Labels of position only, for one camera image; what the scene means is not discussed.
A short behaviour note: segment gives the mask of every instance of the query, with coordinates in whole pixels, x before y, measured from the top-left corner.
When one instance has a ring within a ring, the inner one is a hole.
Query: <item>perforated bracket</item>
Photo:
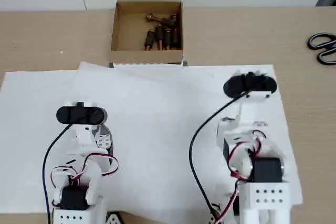
[[[123,222],[121,219],[119,219],[119,215],[117,214],[111,214],[108,220],[106,221],[106,224],[122,224]]]
[[[108,149],[111,147],[111,137],[110,135],[100,135],[97,140],[97,146],[99,148]]]

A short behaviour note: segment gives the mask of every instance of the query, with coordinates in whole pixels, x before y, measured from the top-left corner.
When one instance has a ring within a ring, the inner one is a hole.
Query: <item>black cable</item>
[[[211,203],[208,199],[208,197],[206,196],[206,193],[201,185],[201,182],[200,180],[198,179],[198,176],[196,174],[196,171],[195,171],[195,168],[194,168],[194,164],[193,164],[193,160],[192,160],[192,151],[193,151],[193,145],[194,145],[194,142],[195,142],[195,139],[198,135],[198,133],[200,132],[200,130],[212,119],[214,118],[216,115],[218,115],[219,113],[221,113],[224,109],[226,109],[227,107],[229,107],[232,103],[236,102],[237,100],[239,100],[240,98],[246,96],[249,92],[251,92],[252,90],[248,90],[248,91],[245,91],[244,93],[240,94],[239,96],[233,98],[231,101],[229,101],[228,103],[226,103],[224,106],[222,106],[221,108],[219,108],[214,114],[212,114],[207,120],[205,120],[204,123],[201,124],[201,126],[197,129],[197,131],[195,132],[191,142],[190,142],[190,147],[189,147],[189,163],[190,163],[190,168],[191,168],[191,171],[194,175],[194,178],[196,180],[196,183],[198,185],[198,187],[200,188],[201,190],[201,193],[205,199],[205,202],[210,210],[210,213],[213,215],[213,216],[216,216],[217,212],[216,210],[211,206]]]
[[[63,136],[63,134],[70,129],[70,127],[72,126],[72,124],[67,125],[64,130],[62,130],[61,133],[59,133],[59,135],[55,138],[55,140],[50,144],[50,146],[48,147],[48,150],[44,156],[43,159],[43,166],[42,166],[42,183],[43,183],[43,190],[44,190],[44,196],[46,199],[46,206],[47,206],[47,217],[48,217],[48,224],[51,224],[51,216],[50,216],[50,209],[49,209],[49,199],[48,199],[48,193],[47,193],[47,187],[46,187],[46,179],[45,179],[45,169],[46,169],[46,162],[47,162],[47,157],[49,155],[49,152],[51,150],[51,148],[54,146],[54,144],[56,144],[56,142]]]

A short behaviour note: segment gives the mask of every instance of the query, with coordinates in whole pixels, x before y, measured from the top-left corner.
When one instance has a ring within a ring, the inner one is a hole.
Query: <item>brown bolt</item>
[[[172,30],[170,28],[168,28],[168,27],[165,28],[165,30],[164,30],[163,42],[164,42],[164,46],[165,46],[166,50],[170,50],[171,32],[172,32]]]
[[[147,19],[148,22],[156,21],[156,22],[161,23],[164,26],[170,26],[170,27],[175,26],[175,21],[173,21],[172,19],[157,17],[157,16],[153,15],[152,13],[148,13],[147,16],[146,16],[146,19]]]
[[[155,38],[155,32],[154,30],[150,29],[147,32],[147,37],[146,37],[146,41],[145,41],[145,51],[149,51],[151,50],[151,48],[153,47],[153,43],[154,43],[154,38]]]
[[[159,50],[163,50],[162,41],[164,39],[164,28],[163,28],[162,25],[157,25],[155,27],[155,37],[156,37],[156,41],[159,45]]]
[[[170,19],[172,19],[176,23],[176,21],[177,21],[177,14],[171,15]]]

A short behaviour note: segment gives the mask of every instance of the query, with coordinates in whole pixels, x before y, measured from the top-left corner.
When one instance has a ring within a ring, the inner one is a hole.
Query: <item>red and white wire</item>
[[[85,157],[82,171],[81,171],[80,173],[78,173],[75,177],[73,177],[72,180],[79,179],[79,178],[83,175],[83,173],[84,173],[84,171],[85,171],[85,169],[86,169],[86,167],[87,167],[87,166],[86,166],[86,162],[87,162],[88,158],[89,158],[89,157],[92,157],[92,156],[106,157],[106,158],[111,159],[111,160],[113,160],[113,161],[116,162],[117,166],[116,166],[115,168],[113,168],[113,169],[107,171],[107,172],[102,173],[102,176],[112,175],[112,174],[116,173],[116,171],[119,169],[119,161],[118,161],[117,158],[115,158],[114,156],[111,156],[111,155],[109,155],[109,154],[102,154],[102,153],[90,153],[90,154],[88,154],[88,155]]]
[[[238,179],[235,183],[235,190],[233,192],[233,194],[230,197],[230,200],[228,202],[228,204],[226,205],[225,209],[223,210],[223,212],[219,215],[219,217],[216,219],[215,224],[219,224],[225,217],[226,213],[229,211],[231,205],[233,204],[233,202],[235,201],[237,194],[238,194],[238,184],[240,182],[240,179]]]
[[[72,166],[56,166],[56,167],[54,167],[54,168],[51,170],[51,172],[50,172],[50,180],[51,180],[51,183],[52,183],[52,185],[53,185],[54,188],[56,188],[56,185],[55,185],[54,180],[53,180],[53,178],[52,178],[52,173],[53,173],[54,171],[56,171],[56,170],[60,170],[60,169],[61,169],[62,172],[69,172],[69,171],[72,171],[73,174],[68,174],[68,175],[72,176],[72,178],[74,178],[74,177],[76,177],[76,176],[78,175],[77,171],[76,171]]]
[[[261,141],[259,140],[259,138],[256,138],[257,142],[258,142],[258,147],[257,149],[253,152],[253,156],[256,157],[257,155],[259,155],[260,150],[261,150]],[[228,210],[230,209],[231,205],[233,204],[233,202],[235,201],[237,195],[238,195],[238,184],[240,181],[248,181],[249,178],[245,178],[242,175],[240,175],[237,171],[234,171],[231,169],[229,162],[231,160],[231,158],[233,157],[233,155],[235,154],[235,151],[242,146],[243,144],[249,143],[247,141],[242,141],[236,144],[236,146],[232,149],[232,151],[229,154],[229,157],[227,159],[227,166],[231,172],[231,176],[237,178],[237,181],[235,183],[235,190],[233,192],[233,194],[230,197],[229,202],[227,203],[225,209],[223,210],[223,212],[219,215],[219,217],[216,219],[215,224],[219,224],[225,217],[225,215],[227,214]]]

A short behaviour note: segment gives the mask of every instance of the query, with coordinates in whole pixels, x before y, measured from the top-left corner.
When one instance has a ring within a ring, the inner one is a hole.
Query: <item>black object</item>
[[[179,33],[177,32],[177,28],[172,30],[172,47],[180,47]]]
[[[169,18],[161,18],[160,23],[164,26],[169,26],[169,27],[174,27],[175,26],[175,21]]]
[[[86,210],[89,208],[85,200],[88,186],[66,186],[62,190],[60,209],[63,210]]]
[[[145,41],[145,48],[152,48],[153,44],[154,44],[154,37],[155,37],[155,33],[153,30],[149,30],[147,32],[147,37],[146,37],[146,41]]]
[[[107,119],[107,113],[99,107],[63,106],[56,113],[58,122],[63,124],[102,124]]]
[[[164,28],[161,25],[157,25],[155,27],[155,37],[156,40],[163,40],[164,39]]]
[[[314,44],[313,41],[316,38],[326,38],[327,42],[321,44]],[[307,41],[307,47],[311,50],[325,49],[323,52],[317,55],[317,61],[323,65],[336,65],[336,60],[325,60],[324,57],[336,52],[336,36],[330,33],[319,33],[311,36]]]
[[[171,29],[170,28],[165,28],[164,30],[163,44],[167,50],[170,49],[170,45],[171,45]]]
[[[256,75],[253,72],[241,74],[240,76],[231,77],[223,86],[225,94],[234,98],[241,93],[250,91],[271,91],[274,93],[277,90],[276,81],[269,76]]]
[[[235,216],[239,216],[240,212],[239,212],[239,196],[237,196],[235,198],[235,200],[233,201],[233,214]]]
[[[276,157],[252,158],[251,181],[255,183],[282,182],[281,161]]]
[[[110,218],[111,215],[116,215],[117,218],[118,218],[118,220],[119,220],[119,222],[120,222],[121,224],[124,224],[124,223],[125,223],[125,222],[123,221],[123,219],[121,218],[121,215],[120,215],[119,212],[108,212],[107,215],[106,215],[106,220],[105,220],[105,222]]]

